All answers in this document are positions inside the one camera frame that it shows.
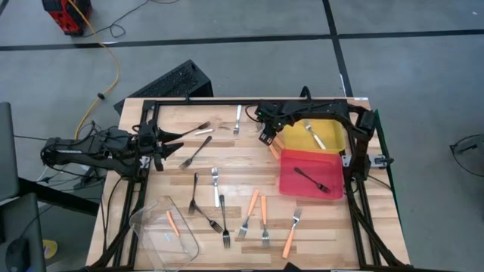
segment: orange-handled fork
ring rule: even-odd
[[[287,238],[286,245],[284,246],[284,251],[282,252],[282,258],[287,258],[289,256],[290,245],[293,243],[294,229],[297,223],[301,219],[301,208],[297,208],[293,215],[293,227],[290,229],[289,237]]]
[[[239,230],[239,235],[238,235],[239,238],[243,239],[245,237],[247,228],[249,227],[249,218],[250,218],[250,215],[252,214],[252,210],[254,209],[254,206],[256,205],[258,195],[259,195],[259,190],[255,189],[254,194],[252,195],[252,199],[250,200],[250,206],[249,206],[249,210],[247,211],[247,217],[245,217],[245,221]]]

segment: orange handle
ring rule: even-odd
[[[172,213],[166,211],[166,217],[168,218],[169,224],[172,226],[173,231],[175,231],[176,236],[180,237],[180,232],[176,228],[175,222],[173,221]]]
[[[254,206],[256,205],[257,197],[259,196],[259,190],[255,189],[254,194],[252,195],[252,200],[250,200],[250,206],[249,206],[249,211],[247,211],[247,216],[252,214],[252,210],[254,209]]]
[[[262,222],[267,224],[267,206],[265,204],[265,196],[260,196],[260,204],[262,208]]]
[[[272,155],[274,156],[274,158],[276,160],[279,160],[281,158],[281,156],[279,156],[279,153],[276,151],[276,149],[272,145],[269,146],[269,149],[272,152]]]
[[[294,229],[290,230],[289,237],[287,238],[286,245],[284,246],[284,251],[282,252],[282,258],[287,258],[289,256],[290,244],[293,243]]]

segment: yellow object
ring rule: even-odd
[[[282,131],[284,143],[287,149],[302,150],[318,153],[337,154],[345,149],[345,136],[343,126],[334,120],[310,119],[312,130],[326,146],[322,150],[311,132],[306,130],[304,121],[299,120],[293,127],[286,125]]]
[[[107,87],[107,89],[105,89],[102,94],[106,94],[108,93],[109,91],[111,91],[114,86],[116,86],[116,84],[118,83],[118,80],[119,80],[119,61],[118,59],[116,58],[116,55],[114,55],[114,53],[111,51],[111,49],[109,49],[106,45],[104,45],[102,42],[101,42],[101,39],[99,38],[98,34],[96,34],[96,30],[94,29],[94,27],[92,27],[92,25],[89,23],[89,21],[85,18],[84,14],[82,14],[82,12],[79,10],[79,8],[76,6],[76,4],[74,4],[74,2],[72,0],[67,0],[69,2],[69,4],[71,4],[74,9],[76,10],[76,12],[79,14],[79,16],[84,20],[85,24],[88,25],[89,29],[92,31],[92,34],[94,35],[94,37],[96,38],[96,41],[98,42],[98,44],[103,47],[103,48],[106,48],[106,50],[109,51],[109,53],[111,54],[111,56],[113,57],[114,59],[114,63],[116,64],[116,78],[114,79],[113,83],[111,83],[111,85],[109,87]],[[81,119],[81,122],[79,123],[79,125],[77,126],[77,129],[76,129],[76,134],[74,135],[74,139],[77,139],[79,137],[79,132],[81,130],[81,127],[82,127],[82,124],[84,124],[85,122],[85,119],[88,118],[89,116],[89,113],[92,111],[92,109],[94,109],[94,107],[96,106],[96,104],[99,102],[100,98],[96,98],[96,100],[94,100],[94,102],[91,104],[91,106],[88,108],[88,111],[85,113],[85,115],[82,117]]]
[[[44,258],[48,260],[54,257],[55,253],[57,253],[57,242],[52,240],[43,240],[42,243],[44,244]]]

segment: red device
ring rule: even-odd
[[[82,14],[88,18],[91,12],[91,0],[72,0]],[[42,0],[44,10],[47,11],[64,34],[82,36],[85,22],[76,9],[67,0]]]

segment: red plastic tray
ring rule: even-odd
[[[330,189],[321,192],[316,184],[296,173],[297,167]],[[343,163],[337,154],[282,150],[279,193],[289,196],[340,199],[343,197]]]

